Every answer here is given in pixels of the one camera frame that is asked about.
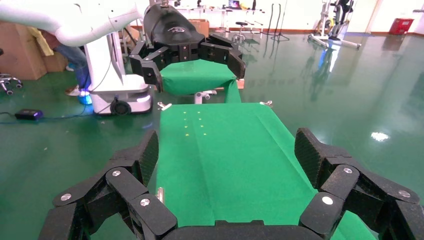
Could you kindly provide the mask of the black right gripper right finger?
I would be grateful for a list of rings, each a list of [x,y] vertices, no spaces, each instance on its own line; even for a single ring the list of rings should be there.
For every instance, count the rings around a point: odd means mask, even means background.
[[[330,239],[345,212],[358,216],[381,240],[421,240],[424,207],[411,189],[363,167],[345,149],[320,142],[305,127],[294,154],[317,193],[299,225]]]

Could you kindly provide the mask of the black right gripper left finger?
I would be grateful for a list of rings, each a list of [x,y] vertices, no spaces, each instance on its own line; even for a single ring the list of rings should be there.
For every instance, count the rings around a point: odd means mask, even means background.
[[[178,222],[148,190],[158,159],[158,134],[149,130],[138,145],[116,151],[98,173],[59,193],[39,239],[88,240],[114,215],[140,240],[163,239]]]

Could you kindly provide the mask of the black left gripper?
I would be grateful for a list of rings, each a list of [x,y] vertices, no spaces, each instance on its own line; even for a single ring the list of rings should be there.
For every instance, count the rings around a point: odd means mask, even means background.
[[[205,38],[173,6],[149,6],[143,28],[153,47],[138,41],[129,55],[131,69],[160,93],[164,91],[161,70],[171,64],[171,59],[177,63],[202,59],[226,65],[237,79],[245,78],[246,63],[239,45],[214,33]]]

